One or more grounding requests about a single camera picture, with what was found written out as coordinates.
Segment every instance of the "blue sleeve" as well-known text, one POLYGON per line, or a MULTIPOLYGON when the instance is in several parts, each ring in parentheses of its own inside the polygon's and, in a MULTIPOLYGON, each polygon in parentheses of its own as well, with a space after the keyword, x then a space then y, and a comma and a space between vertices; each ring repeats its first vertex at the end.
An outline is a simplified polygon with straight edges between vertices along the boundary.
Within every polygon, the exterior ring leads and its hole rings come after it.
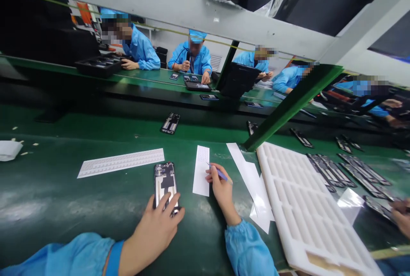
POLYGON ((149 39, 140 39, 138 46, 143 47, 144 54, 145 54, 145 60, 140 59, 138 61, 138 64, 140 65, 140 69, 142 70, 159 69, 161 67, 161 61, 159 60, 159 57, 157 53, 155 52, 149 39))
POLYGON ((242 52, 233 60, 234 63, 249 66, 250 64, 245 62, 245 54, 246 52, 242 52))
POLYGON ((261 69, 264 73, 269 73, 269 62, 264 63, 263 69, 261 69))
POLYGON ((277 90, 278 92, 281 93, 286 93, 286 89, 289 87, 287 86, 287 83, 289 82, 290 79, 294 77, 294 72, 292 70, 287 70, 287 68, 283 69, 280 74, 278 74, 274 79, 273 79, 273 85, 272 88, 274 90, 277 90))
MULTIPOLYGON (((370 103, 372 103, 374 100, 371 99, 367 99, 366 102, 362 105, 362 107, 365 107, 367 105, 369 105, 370 103)), ((389 116, 389 112, 386 110, 383 110, 381 107, 379 107, 378 105, 375 106, 374 108, 372 108, 371 110, 369 110, 369 113, 373 114, 374 116, 377 117, 386 117, 389 116)))
POLYGON ((205 49, 202 55, 201 65, 202 65, 202 74, 204 74, 205 70, 208 70, 209 75, 212 73, 212 66, 211 66, 211 55, 209 54, 209 50, 205 49))
POLYGON ((174 50, 174 52, 172 52, 172 58, 170 59, 170 61, 168 62, 168 68, 172 70, 172 65, 174 63, 176 64, 182 64, 182 58, 184 57, 184 55, 182 54, 182 51, 186 50, 184 48, 184 43, 180 44, 179 46, 177 46, 174 50))
POLYGON ((67 245, 48 244, 19 265, 6 267, 2 276, 101 276, 114 240, 83 233, 67 245))
POLYGON ((242 220, 225 230, 226 251, 236 276, 278 276, 272 256, 253 225, 242 220))

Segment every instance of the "white paper sheet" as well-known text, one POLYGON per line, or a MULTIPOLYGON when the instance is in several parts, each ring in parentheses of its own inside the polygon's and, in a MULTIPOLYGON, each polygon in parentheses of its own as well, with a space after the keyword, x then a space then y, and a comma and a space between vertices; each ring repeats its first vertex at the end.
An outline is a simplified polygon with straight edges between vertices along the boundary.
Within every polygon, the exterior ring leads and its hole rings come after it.
POLYGON ((88 160, 82 163, 77 179, 163 161, 165 157, 162 148, 88 160))
POLYGON ((252 169, 249 168, 248 163, 245 161, 245 158, 236 143, 227 143, 226 145, 235 161, 236 166, 238 167, 239 173, 245 182, 246 188, 248 189, 253 202, 257 203, 255 208, 256 213, 259 214, 260 204, 263 203, 263 201, 256 192, 259 183, 258 173, 253 172, 252 169))
POLYGON ((16 141, 0 141, 0 161, 14 160, 23 145, 16 141))
POLYGON ((196 149, 192 192, 194 194, 209 197, 209 183, 205 179, 207 176, 205 171, 209 169, 209 165, 207 163, 209 163, 209 148, 198 145, 198 148, 196 149))
MULTIPOLYGON (((268 199, 268 194, 266 192, 266 187, 265 187, 265 181, 263 176, 260 176, 260 182, 261 182, 261 186, 263 191, 261 191, 262 193, 262 198, 264 198, 264 200, 266 200, 266 203, 269 205, 270 207, 270 203, 269 203, 269 199, 268 199)), ((275 217, 273 216, 273 212, 272 212, 272 208, 270 210, 268 210, 267 214, 262 214, 259 213, 260 215, 258 216, 256 213, 256 209, 255 209, 255 203, 252 205, 251 208, 251 214, 249 215, 249 217, 264 231, 266 232, 266 234, 269 234, 269 227, 270 227, 270 222, 271 221, 275 221, 275 217)))

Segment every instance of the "finger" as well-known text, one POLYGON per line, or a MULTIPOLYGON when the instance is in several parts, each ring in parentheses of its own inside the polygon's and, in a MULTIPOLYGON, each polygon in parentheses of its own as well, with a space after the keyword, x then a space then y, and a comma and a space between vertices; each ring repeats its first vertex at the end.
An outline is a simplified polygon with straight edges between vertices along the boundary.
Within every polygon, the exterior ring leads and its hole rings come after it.
POLYGON ((146 204, 145 213, 152 211, 154 209, 154 198, 155 198, 155 195, 152 194, 148 200, 148 203, 146 204))
POLYGON ((157 206, 157 210, 160 211, 160 213, 162 212, 162 210, 164 210, 165 203, 168 201, 170 196, 171 196, 171 192, 168 192, 168 193, 164 194, 164 196, 162 196, 161 200, 159 201, 159 204, 157 206))
POLYGON ((175 205, 178 202, 179 198, 181 197, 180 193, 176 193, 175 195, 172 196, 170 203, 168 204, 167 208, 165 209, 164 213, 166 216, 170 216, 172 213, 172 210, 175 209, 175 205))
POLYGON ((221 181, 220 181, 220 179, 219 179, 219 175, 218 175, 217 168, 216 168, 214 165, 211 166, 211 171, 212 171, 212 183, 213 183, 214 185, 221 184, 221 181))
POLYGON ((175 215, 175 216, 172 218, 171 221, 172 221, 175 225, 178 225, 178 224, 182 221, 182 219, 184 218, 184 215, 185 215, 185 208, 181 208, 180 211, 177 213, 177 215, 175 215))
POLYGON ((226 170, 224 169, 223 166, 216 164, 216 163, 210 163, 210 165, 214 165, 217 169, 219 169, 227 178, 230 178, 226 170))

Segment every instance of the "white paper scrap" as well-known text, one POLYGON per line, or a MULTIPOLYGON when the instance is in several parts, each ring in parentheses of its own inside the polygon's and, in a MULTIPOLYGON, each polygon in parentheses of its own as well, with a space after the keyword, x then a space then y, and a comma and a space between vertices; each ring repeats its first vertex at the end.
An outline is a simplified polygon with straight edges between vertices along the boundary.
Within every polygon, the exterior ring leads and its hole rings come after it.
POLYGON ((209 148, 198 145, 198 148, 196 149, 195 172, 192 187, 192 192, 194 194, 209 197, 209 183, 205 179, 207 176, 205 171, 209 169, 208 163, 209 148))
POLYGON ((337 205, 340 207, 343 214, 352 226, 356 220, 356 217, 359 215, 363 203, 364 199, 351 188, 347 188, 337 201, 337 205))
MULTIPOLYGON (((254 163, 247 162, 249 169, 254 173, 258 174, 256 166, 254 163)), ((265 181, 263 176, 258 177, 257 184, 257 194, 259 198, 263 201, 263 204, 259 204, 259 213, 256 213, 255 202, 252 205, 251 213, 249 217, 264 231, 266 234, 269 234, 269 226, 271 221, 275 221, 273 216, 272 208, 270 206, 268 193, 266 191, 265 181)))
MULTIPOLYGON (((265 188, 265 181, 263 176, 260 176, 261 185, 264 187, 264 193, 266 194, 266 198, 268 198, 268 194, 265 188)), ((275 217, 273 216, 272 209, 267 213, 267 215, 260 214, 260 217, 256 214, 255 203, 252 205, 251 214, 249 215, 250 219, 252 219, 255 224, 257 224, 266 234, 269 234, 269 227, 270 222, 275 221, 275 217)))
POLYGON ((165 157, 162 148, 88 160, 82 163, 77 179, 163 161, 165 157))
POLYGON ((252 169, 248 166, 248 162, 245 161, 245 158, 236 143, 227 143, 226 145, 232 158, 234 159, 236 166, 238 167, 239 173, 246 185, 246 188, 248 189, 249 194, 252 197, 253 202, 257 203, 255 208, 256 213, 259 214, 260 205, 258 203, 261 202, 261 198, 258 197, 256 193, 258 187, 257 184, 259 182, 258 173, 252 171, 252 169))
POLYGON ((23 145, 16 141, 0 141, 0 161, 14 160, 23 145))
POLYGON ((325 107, 322 103, 316 102, 316 101, 314 101, 314 100, 312 101, 311 104, 314 105, 315 107, 321 108, 321 109, 323 109, 323 110, 327 110, 327 109, 328 109, 328 108, 325 107))

